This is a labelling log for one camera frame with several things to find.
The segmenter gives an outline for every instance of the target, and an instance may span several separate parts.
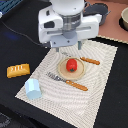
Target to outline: light blue cup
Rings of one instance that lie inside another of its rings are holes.
[[[36,79],[28,79],[25,82],[25,90],[26,90],[26,95],[30,100],[37,99],[42,96],[39,88],[38,80]]]

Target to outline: silver fork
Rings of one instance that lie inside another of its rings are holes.
[[[68,56],[68,57],[72,57],[71,55],[69,55],[67,52],[61,52],[62,54],[64,54],[64,55],[66,55],[66,56]]]
[[[53,74],[53,73],[51,73],[51,72],[48,72],[46,75],[48,75],[50,78],[52,78],[52,79],[54,79],[54,80],[56,80],[56,81],[63,81],[63,82],[65,82],[66,84],[71,85],[71,86],[73,86],[73,87],[76,87],[76,88],[78,88],[78,89],[80,89],[80,90],[83,90],[83,91],[87,91],[87,90],[88,90],[88,88],[85,87],[85,86],[83,86],[83,85],[74,83],[74,82],[72,82],[72,81],[70,81],[70,80],[61,79],[60,77],[58,77],[57,75],[55,75],[55,74]]]
[[[49,76],[49,77],[51,77],[52,79],[54,79],[54,80],[56,80],[56,81],[63,81],[63,82],[66,82],[66,80],[61,79],[59,76],[57,76],[57,75],[55,75],[55,74],[53,74],[53,73],[51,73],[51,72],[48,72],[46,75]]]

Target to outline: knife handle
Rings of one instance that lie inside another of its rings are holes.
[[[96,64],[96,65],[99,65],[100,64],[99,61],[92,60],[92,59],[89,59],[89,58],[81,57],[80,59],[83,60],[83,61],[89,62],[89,63]]]

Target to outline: placemat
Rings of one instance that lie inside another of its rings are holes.
[[[91,40],[84,40],[82,44],[81,50],[78,50],[78,44],[61,47],[59,53],[56,53],[55,49],[51,49],[32,73],[30,78],[39,81],[42,92],[41,98],[29,100],[26,96],[25,86],[15,97],[77,128],[93,128],[117,47]],[[84,56],[101,62],[100,65],[84,62],[86,74],[81,79],[74,81],[86,86],[88,91],[81,91],[62,81],[58,82],[46,76],[48,71],[60,76],[57,72],[57,64],[61,59],[66,58],[61,52],[73,54],[74,57]]]

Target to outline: table surface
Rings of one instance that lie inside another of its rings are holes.
[[[39,10],[49,5],[50,3],[31,0],[11,13],[4,20],[4,23],[39,43],[38,13]],[[128,45],[99,37],[91,40],[118,47],[94,128],[127,128]],[[39,66],[49,50],[35,45],[26,37],[10,31],[0,22],[0,104],[33,118],[49,128],[75,128],[65,121],[15,98],[15,95]],[[7,68],[9,66],[24,63],[30,65],[30,75],[7,78]]]
[[[125,8],[128,7],[128,5],[100,0],[89,0],[89,2],[91,5],[94,3],[104,3],[108,6],[108,12],[111,11],[106,17],[105,24],[101,25],[99,28],[99,37],[108,38],[128,44],[128,32],[124,30],[119,24],[121,13]]]

